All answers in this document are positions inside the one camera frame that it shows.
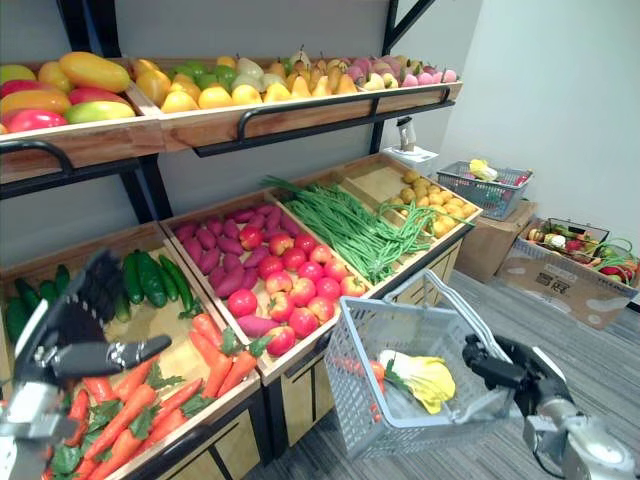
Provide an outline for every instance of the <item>cucumber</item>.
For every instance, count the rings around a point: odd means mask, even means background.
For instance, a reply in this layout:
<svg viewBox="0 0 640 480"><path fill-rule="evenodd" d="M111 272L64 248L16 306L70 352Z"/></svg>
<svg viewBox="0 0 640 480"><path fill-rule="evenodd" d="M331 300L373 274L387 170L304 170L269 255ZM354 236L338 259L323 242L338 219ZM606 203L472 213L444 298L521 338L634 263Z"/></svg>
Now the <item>cucumber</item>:
<svg viewBox="0 0 640 480"><path fill-rule="evenodd" d="M173 278L173 281L176 283L185 312L190 312L193 308L193 295L191 294L189 283L187 283L187 278L184 276L184 273L182 273L182 270L167 257L160 255L158 258L160 258L160 264L169 272L169 275L171 275L171 278Z"/></svg>
<svg viewBox="0 0 640 480"><path fill-rule="evenodd" d="M131 310L129 306L129 298L125 293L120 293L115 301L116 318L122 323L131 320Z"/></svg>
<svg viewBox="0 0 640 480"><path fill-rule="evenodd" d="M138 278L142 291L154 307L164 307L167 304L167 294L162 285L158 264L147 252L139 252L137 260Z"/></svg>
<svg viewBox="0 0 640 480"><path fill-rule="evenodd" d="M16 290L27 308L27 313L31 315L40 303L40 297L31 285L24 278L16 278Z"/></svg>
<svg viewBox="0 0 640 480"><path fill-rule="evenodd" d="M56 290L58 295L62 295L71 281L69 270L64 265L58 265L56 269Z"/></svg>
<svg viewBox="0 0 640 480"><path fill-rule="evenodd" d="M173 281L169 272L166 269L158 265L158 270L160 271L160 277L162 278L162 285L164 285L164 291L167 292L167 297L172 302L175 302L178 299L178 287L176 286L176 282Z"/></svg>
<svg viewBox="0 0 640 480"><path fill-rule="evenodd" d="M124 289L129 296L131 303L137 305L144 300L144 293L142 286L140 285L140 278L138 276L138 261L137 253L133 252L127 255L122 264L123 276L124 276Z"/></svg>
<svg viewBox="0 0 640 480"><path fill-rule="evenodd" d="M56 284L51 280L44 280L40 283L40 297L44 298L49 306L53 306L53 304L58 299L58 289L56 288Z"/></svg>
<svg viewBox="0 0 640 480"><path fill-rule="evenodd" d="M7 307L7 335L11 343L15 345L28 321L29 313L24 302L18 297L10 298Z"/></svg>

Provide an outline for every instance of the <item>basket handle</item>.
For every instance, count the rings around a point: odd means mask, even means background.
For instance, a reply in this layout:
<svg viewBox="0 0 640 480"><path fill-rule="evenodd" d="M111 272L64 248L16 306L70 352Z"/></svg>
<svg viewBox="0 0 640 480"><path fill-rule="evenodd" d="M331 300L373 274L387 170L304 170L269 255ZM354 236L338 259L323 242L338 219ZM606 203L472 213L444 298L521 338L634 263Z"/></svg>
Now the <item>basket handle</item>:
<svg viewBox="0 0 640 480"><path fill-rule="evenodd" d="M456 292L453 288L446 285L438 276L433 273L430 269L425 268L422 271L422 275L424 277L424 290L427 291L427 282L431 282L445 297L449 303L453 306L453 308L466 320L474 333L478 336L483 345L487 348L487 351L491 353L494 357L500 358L506 362L513 363L509 356L502 350L496 339L493 337L493 333L491 333L491 329L487 326L486 323L480 318L480 315L467 303L467 301L462 298L462 296ZM383 297L383 301L387 303L393 303L393 298L397 297L400 293L406 290L410 284L414 282L415 277L410 278L402 285L400 285L395 290L387 293Z"/></svg>

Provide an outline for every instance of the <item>red apple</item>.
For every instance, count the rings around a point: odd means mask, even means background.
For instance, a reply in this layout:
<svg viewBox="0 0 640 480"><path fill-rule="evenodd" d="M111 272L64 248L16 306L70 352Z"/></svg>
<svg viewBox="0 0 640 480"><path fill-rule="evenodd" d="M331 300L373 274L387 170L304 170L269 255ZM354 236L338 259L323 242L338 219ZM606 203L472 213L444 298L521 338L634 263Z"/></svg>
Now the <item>red apple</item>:
<svg viewBox="0 0 640 480"><path fill-rule="evenodd" d="M316 247L316 240L308 233L301 233L296 237L294 246L301 248L304 253L309 255Z"/></svg>
<svg viewBox="0 0 640 480"><path fill-rule="evenodd" d="M308 308L294 308L289 317L289 326L296 332L296 337L304 338L318 328L316 316Z"/></svg>
<svg viewBox="0 0 640 480"><path fill-rule="evenodd" d="M267 305L267 312L272 320L276 322L284 323L289 320L291 312L293 312L293 302L284 292L276 292L271 295L269 304Z"/></svg>
<svg viewBox="0 0 640 480"><path fill-rule="evenodd" d="M329 300L336 301L340 298L342 290L340 284L333 278L324 277L316 282L316 290L319 297L328 298Z"/></svg>
<svg viewBox="0 0 640 480"><path fill-rule="evenodd" d="M271 255L280 256L290 248L293 248L293 238L288 233L277 233L269 240Z"/></svg>
<svg viewBox="0 0 640 480"><path fill-rule="evenodd" d="M320 325L331 320L336 313L333 302L325 297L313 297L309 300L307 308L311 310L316 317L318 317Z"/></svg>
<svg viewBox="0 0 640 480"><path fill-rule="evenodd" d="M298 267L298 276L308 278L312 280L313 283L320 280L323 274L324 270L322 270L322 267L316 262L304 262Z"/></svg>
<svg viewBox="0 0 640 480"><path fill-rule="evenodd" d="M344 277L340 282L342 294L349 297L360 297L367 291L364 282L354 275Z"/></svg>
<svg viewBox="0 0 640 480"><path fill-rule="evenodd" d="M290 297L296 307L305 307L315 295L316 286L310 279L300 277L293 282Z"/></svg>
<svg viewBox="0 0 640 480"><path fill-rule="evenodd" d="M320 264L325 264L332 258L333 254L327 245L318 245L311 251L311 254L309 254L309 260Z"/></svg>
<svg viewBox="0 0 640 480"><path fill-rule="evenodd" d="M234 317L253 315L258 308L258 300L251 290L241 288L231 294L228 300L229 311Z"/></svg>
<svg viewBox="0 0 640 480"><path fill-rule="evenodd" d="M276 357L285 354L296 344L296 332L288 326L272 328L267 336L273 337L267 344L267 352Z"/></svg>
<svg viewBox="0 0 640 480"><path fill-rule="evenodd" d="M242 248L247 251L251 251L262 245L262 230L251 225L247 225L240 230L238 239L240 240Z"/></svg>
<svg viewBox="0 0 640 480"><path fill-rule="evenodd" d="M327 277L333 278L334 280L340 282L344 277L349 275L349 270L347 270L345 264L340 260L338 260L337 258L332 258L325 264L324 274Z"/></svg>
<svg viewBox="0 0 640 480"><path fill-rule="evenodd" d="M263 258L258 264L258 273L260 274L260 278L263 280L266 280L272 273L281 272L282 270L284 270L282 260L280 260L279 257L274 257L273 255Z"/></svg>
<svg viewBox="0 0 640 480"><path fill-rule="evenodd" d="M267 277L267 292L288 292L293 287L293 281L287 272L274 272Z"/></svg>
<svg viewBox="0 0 640 480"><path fill-rule="evenodd" d="M295 272L300 265L307 261L307 255L301 248L290 248L282 255L284 268L290 272Z"/></svg>

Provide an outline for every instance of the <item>gray plastic basket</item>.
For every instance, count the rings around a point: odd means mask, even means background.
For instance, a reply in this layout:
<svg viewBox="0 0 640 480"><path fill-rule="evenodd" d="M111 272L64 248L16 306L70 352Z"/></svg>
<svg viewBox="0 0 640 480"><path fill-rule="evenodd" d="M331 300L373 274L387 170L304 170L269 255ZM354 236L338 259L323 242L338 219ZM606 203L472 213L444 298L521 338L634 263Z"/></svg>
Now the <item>gray plastic basket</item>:
<svg viewBox="0 0 640 480"><path fill-rule="evenodd" d="M528 170L496 168L501 183L476 180L469 171L468 162L456 162L438 171L438 183L461 197L482 207L483 217L504 220L516 209L533 174L516 186L516 180L529 174Z"/></svg>
<svg viewBox="0 0 640 480"><path fill-rule="evenodd" d="M455 310L393 303L414 282L433 283ZM414 275L384 300L342 297L342 314L325 354L331 391L350 458L446 448L476 441L519 416L513 391L488 390L462 359L471 333L492 356L509 360L477 313L430 270ZM456 383L454 397L430 415L406 392L385 382L383 395L369 359L392 349L443 357Z"/></svg>

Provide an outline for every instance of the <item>cardboard box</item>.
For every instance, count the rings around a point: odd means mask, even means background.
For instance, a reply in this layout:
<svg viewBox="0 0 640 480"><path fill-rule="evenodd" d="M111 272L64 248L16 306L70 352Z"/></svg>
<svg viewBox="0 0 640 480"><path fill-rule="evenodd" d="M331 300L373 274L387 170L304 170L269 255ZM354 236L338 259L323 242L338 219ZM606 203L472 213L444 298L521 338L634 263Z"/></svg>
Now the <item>cardboard box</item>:
<svg viewBox="0 0 640 480"><path fill-rule="evenodd" d="M465 235L455 269L487 283L500 268L513 241L529 223L538 204L523 200L503 222L476 219L476 227Z"/></svg>
<svg viewBox="0 0 640 480"><path fill-rule="evenodd" d="M638 294L640 276L627 286L559 253L525 240L541 223L531 222L516 238L498 277L590 327L602 330Z"/></svg>

